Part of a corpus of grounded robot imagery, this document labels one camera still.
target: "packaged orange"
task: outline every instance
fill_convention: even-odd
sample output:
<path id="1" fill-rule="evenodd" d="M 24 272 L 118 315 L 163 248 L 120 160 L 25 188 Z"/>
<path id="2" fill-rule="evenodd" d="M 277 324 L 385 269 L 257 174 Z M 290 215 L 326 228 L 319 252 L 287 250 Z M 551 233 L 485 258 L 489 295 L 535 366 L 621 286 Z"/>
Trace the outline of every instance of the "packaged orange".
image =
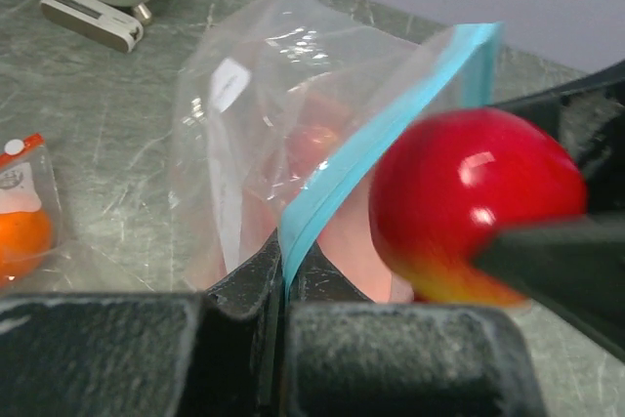
<path id="1" fill-rule="evenodd" d="M 0 286 L 41 264 L 55 244 L 60 211 L 43 138 L 8 141 L 0 154 Z"/>

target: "gray countertop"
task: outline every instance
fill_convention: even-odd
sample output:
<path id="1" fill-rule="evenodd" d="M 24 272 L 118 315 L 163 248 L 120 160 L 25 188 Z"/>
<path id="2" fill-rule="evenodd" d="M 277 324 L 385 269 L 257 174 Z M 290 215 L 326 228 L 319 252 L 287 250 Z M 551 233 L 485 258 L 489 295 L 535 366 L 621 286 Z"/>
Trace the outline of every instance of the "gray countertop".
<path id="1" fill-rule="evenodd" d="M 0 138 L 47 138 L 71 234 L 153 290 L 181 286 L 188 244 L 167 204 L 178 70 L 207 23 L 251 0 L 153 0 L 155 22 L 124 56 L 45 21 L 38 0 L 0 0 Z M 439 25 L 366 0 L 321 0 L 420 42 Z M 504 50 L 498 99 L 580 74 Z M 516 314 L 556 417 L 625 415 L 625 366 L 540 307 Z"/>

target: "orange in plastic bag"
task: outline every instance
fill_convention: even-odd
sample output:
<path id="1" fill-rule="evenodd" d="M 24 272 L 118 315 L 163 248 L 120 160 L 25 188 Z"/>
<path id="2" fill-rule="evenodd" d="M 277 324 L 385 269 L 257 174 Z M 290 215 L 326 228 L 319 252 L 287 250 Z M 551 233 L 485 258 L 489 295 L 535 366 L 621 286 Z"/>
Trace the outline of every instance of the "orange in plastic bag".
<path id="1" fill-rule="evenodd" d="M 34 271 L 52 239 L 52 221 L 43 209 L 0 215 L 0 286 Z"/>
<path id="2" fill-rule="evenodd" d="M 34 135 L 11 141 L 0 154 L 0 286 L 35 270 L 54 242 L 54 224 L 34 181 L 41 158 L 33 151 L 43 145 Z"/>

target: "apple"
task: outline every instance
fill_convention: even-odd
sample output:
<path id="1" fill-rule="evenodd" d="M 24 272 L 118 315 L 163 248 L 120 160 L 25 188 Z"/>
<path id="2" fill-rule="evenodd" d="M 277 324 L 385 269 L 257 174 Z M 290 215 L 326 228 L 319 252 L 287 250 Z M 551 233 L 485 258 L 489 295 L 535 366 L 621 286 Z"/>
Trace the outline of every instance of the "apple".
<path id="1" fill-rule="evenodd" d="M 285 141 L 290 178 L 307 178 L 338 145 L 337 133 L 325 126 L 304 126 L 293 131 Z"/>
<path id="2" fill-rule="evenodd" d="M 586 201 L 575 163 L 533 124 L 495 108 L 449 111 L 413 124 L 376 165 L 371 238 L 415 299 L 514 306 L 524 297 L 472 259 L 498 230 L 576 217 Z"/>

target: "clear plastic bag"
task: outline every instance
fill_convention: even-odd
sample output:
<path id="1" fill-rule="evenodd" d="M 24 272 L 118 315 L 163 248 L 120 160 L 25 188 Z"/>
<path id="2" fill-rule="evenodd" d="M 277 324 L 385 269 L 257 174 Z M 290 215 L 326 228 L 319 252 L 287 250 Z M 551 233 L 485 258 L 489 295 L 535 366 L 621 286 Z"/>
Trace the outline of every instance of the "clear plastic bag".
<path id="1" fill-rule="evenodd" d="M 142 291 L 104 253 L 64 236 L 50 154 L 35 134 L 0 153 L 0 291 Z"/>
<path id="2" fill-rule="evenodd" d="M 5 143 L 0 154 L 0 286 L 34 271 L 58 245 L 61 205 L 43 138 Z"/>
<path id="3" fill-rule="evenodd" d="M 498 32 L 459 25 L 415 45 L 316 0 L 259 0 L 208 30 L 173 129 L 170 204 L 200 240 L 188 282 L 220 280 L 278 226 L 287 287 L 318 240 L 374 300 L 406 297 L 366 245 L 366 176 L 417 116 L 489 102 Z M 336 259 L 348 252 L 352 273 Z"/>

